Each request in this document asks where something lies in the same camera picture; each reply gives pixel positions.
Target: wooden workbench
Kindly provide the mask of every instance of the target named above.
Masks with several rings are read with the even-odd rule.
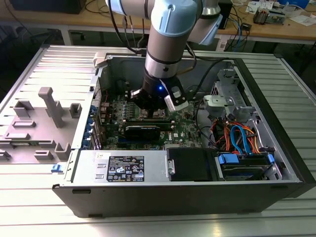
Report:
[[[69,34],[70,30],[87,30],[87,31],[103,31],[113,32],[113,26],[109,14],[91,13],[83,9],[78,15],[64,13],[49,13],[49,12],[31,12],[31,11],[15,11],[9,5],[13,14],[26,26],[38,28],[59,29],[62,32],[65,44],[72,44]],[[89,9],[97,11],[96,3],[89,5]],[[249,40],[255,41],[271,41],[271,42],[288,42],[312,44],[316,40],[316,24],[312,26],[303,26],[289,19],[285,20],[284,25],[257,25],[253,23],[253,14],[245,13],[246,7],[236,7],[238,15],[243,18],[243,22],[252,25]],[[316,6],[308,5],[308,11],[316,11]],[[118,27],[122,27],[122,16],[115,14],[115,19]],[[133,17],[133,25],[137,33],[141,33],[142,20],[138,17]],[[0,24],[19,26],[19,23],[11,16],[4,5],[4,0],[0,0]],[[150,21],[145,20],[145,29],[148,32]],[[227,23],[226,29],[218,30],[217,38],[220,38],[219,44],[229,40],[236,34],[236,29],[233,22]]]

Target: wire bundle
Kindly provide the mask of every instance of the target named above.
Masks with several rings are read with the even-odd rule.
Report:
[[[239,138],[237,142],[235,143],[235,138],[232,137],[232,135],[234,135],[234,132],[241,132],[241,133],[245,133],[246,135],[246,141],[243,140],[246,153],[249,153],[249,150],[248,150],[249,148],[247,148],[248,144],[250,144],[250,147],[251,147],[250,151],[252,153],[254,154],[260,153],[258,145],[257,145],[257,135],[248,126],[245,126],[235,121],[223,121],[223,120],[220,121],[216,119],[210,128],[210,132],[213,132],[216,125],[220,125],[223,128],[223,132],[224,132],[224,135],[215,142],[214,145],[216,146],[216,148],[221,149],[221,150],[225,148],[227,152],[232,152],[233,154],[242,154],[243,152],[241,152],[241,149],[236,147],[236,144],[238,145],[241,139]],[[234,129],[234,131],[231,132],[233,130],[233,127],[236,127],[236,126],[239,128],[239,130]],[[225,139],[225,143],[222,147],[219,147],[223,139]]]
[[[250,31],[246,31],[246,37],[244,39],[241,39],[242,36],[242,25],[243,25],[243,21],[242,19],[238,16],[238,13],[236,11],[236,8],[233,6],[233,9],[235,11],[235,14],[231,13],[231,17],[228,18],[229,20],[233,21],[235,24],[237,24],[237,27],[235,27],[235,29],[237,30],[237,33],[235,34],[233,40],[228,44],[227,48],[225,49],[225,51],[229,50],[229,48],[231,48],[231,50],[233,50],[234,52],[237,51],[238,48],[240,48],[241,46],[243,46],[243,49],[245,48],[246,44],[247,44],[247,40],[248,40],[248,36],[250,34]],[[237,43],[234,44],[234,40],[236,39],[238,35],[238,41]]]

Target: warning label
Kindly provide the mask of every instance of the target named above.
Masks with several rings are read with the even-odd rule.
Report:
[[[143,182],[144,179],[144,157],[110,157],[109,182]]]

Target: robotic arm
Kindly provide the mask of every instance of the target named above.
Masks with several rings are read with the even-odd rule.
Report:
[[[212,43],[222,21],[218,0],[106,0],[117,13],[151,19],[143,85],[131,99],[152,114],[188,106],[177,72],[187,41]]]

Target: table leg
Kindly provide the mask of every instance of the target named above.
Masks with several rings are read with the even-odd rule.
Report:
[[[61,35],[63,36],[65,45],[74,45],[73,39],[71,38],[71,32],[67,28],[59,29],[61,31]]]
[[[100,34],[100,40],[101,40],[101,44],[105,44],[105,41],[104,41],[104,32],[99,32]]]
[[[225,47],[227,45],[227,41],[231,38],[231,35],[220,35],[216,51],[223,52],[225,50]]]

